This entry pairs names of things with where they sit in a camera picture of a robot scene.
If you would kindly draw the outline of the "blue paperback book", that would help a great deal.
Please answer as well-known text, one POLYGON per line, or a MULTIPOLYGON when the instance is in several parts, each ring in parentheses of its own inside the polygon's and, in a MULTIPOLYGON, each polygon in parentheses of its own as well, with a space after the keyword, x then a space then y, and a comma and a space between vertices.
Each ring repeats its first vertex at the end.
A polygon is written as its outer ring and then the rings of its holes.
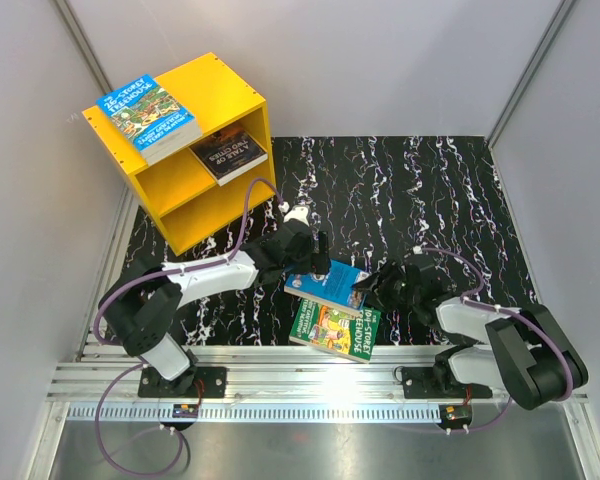
POLYGON ((284 292, 352 317, 361 317, 366 295, 355 291, 353 285, 368 277, 369 274, 363 270, 332 260, 326 275, 290 275, 284 292))

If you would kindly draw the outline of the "dark Tale of Two Cities book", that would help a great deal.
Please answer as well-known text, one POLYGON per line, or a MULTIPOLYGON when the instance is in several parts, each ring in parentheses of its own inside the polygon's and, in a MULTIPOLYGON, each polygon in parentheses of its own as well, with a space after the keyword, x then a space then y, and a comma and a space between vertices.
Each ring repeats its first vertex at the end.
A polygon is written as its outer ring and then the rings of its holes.
POLYGON ((224 186, 268 159, 268 153, 238 123, 226 126, 190 146, 219 186, 224 186))

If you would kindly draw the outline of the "blue 26-storey treehouse book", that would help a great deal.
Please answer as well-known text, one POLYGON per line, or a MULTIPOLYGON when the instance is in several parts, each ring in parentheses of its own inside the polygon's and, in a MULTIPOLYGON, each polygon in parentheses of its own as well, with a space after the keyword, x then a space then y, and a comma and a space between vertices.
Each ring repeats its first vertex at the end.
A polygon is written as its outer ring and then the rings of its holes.
POLYGON ((101 97, 97 106, 149 166, 203 135, 196 116, 147 74, 101 97))

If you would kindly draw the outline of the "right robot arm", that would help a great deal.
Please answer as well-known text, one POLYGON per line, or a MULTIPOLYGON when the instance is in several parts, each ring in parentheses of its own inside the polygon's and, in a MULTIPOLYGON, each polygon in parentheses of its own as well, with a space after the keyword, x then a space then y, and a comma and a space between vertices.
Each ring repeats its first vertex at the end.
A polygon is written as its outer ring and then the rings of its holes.
POLYGON ((398 312, 445 334, 450 348, 437 354, 426 387, 445 397, 475 389, 504 390, 533 410, 570 397, 589 381, 588 369, 550 310, 541 304, 501 307, 455 292, 433 260, 390 261, 363 283, 366 305, 398 312))

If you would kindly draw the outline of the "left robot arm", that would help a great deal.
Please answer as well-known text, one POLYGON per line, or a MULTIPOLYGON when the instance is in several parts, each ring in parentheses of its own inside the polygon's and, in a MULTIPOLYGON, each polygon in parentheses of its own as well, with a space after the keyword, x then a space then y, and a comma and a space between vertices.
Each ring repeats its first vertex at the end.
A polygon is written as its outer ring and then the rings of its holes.
POLYGON ((291 219, 216 257, 181 263, 141 259, 100 300, 97 316, 106 320, 125 352, 140 359, 144 369, 140 396, 184 398, 201 393, 203 380, 196 356, 170 334, 181 307, 288 278, 302 294, 359 314, 368 277, 330 258, 326 232, 313 233, 302 221, 291 219))

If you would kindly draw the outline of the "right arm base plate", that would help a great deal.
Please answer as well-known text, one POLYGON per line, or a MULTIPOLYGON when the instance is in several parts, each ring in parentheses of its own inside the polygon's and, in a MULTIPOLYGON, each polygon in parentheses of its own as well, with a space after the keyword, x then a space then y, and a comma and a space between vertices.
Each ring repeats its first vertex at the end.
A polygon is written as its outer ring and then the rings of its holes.
POLYGON ((489 387, 477 384, 454 384, 438 380, 433 367, 398 366, 393 370, 393 377, 403 390, 408 400, 432 399, 491 399, 493 392, 489 387))

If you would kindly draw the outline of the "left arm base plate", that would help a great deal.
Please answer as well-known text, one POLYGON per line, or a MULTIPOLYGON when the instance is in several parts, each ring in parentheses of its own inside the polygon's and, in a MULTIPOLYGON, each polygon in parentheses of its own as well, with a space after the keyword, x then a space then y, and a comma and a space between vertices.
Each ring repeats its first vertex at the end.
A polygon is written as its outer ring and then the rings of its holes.
POLYGON ((153 367, 142 370, 138 387, 140 398, 152 399, 222 399, 225 396, 228 369, 225 367, 196 367, 175 380, 166 380, 153 367))

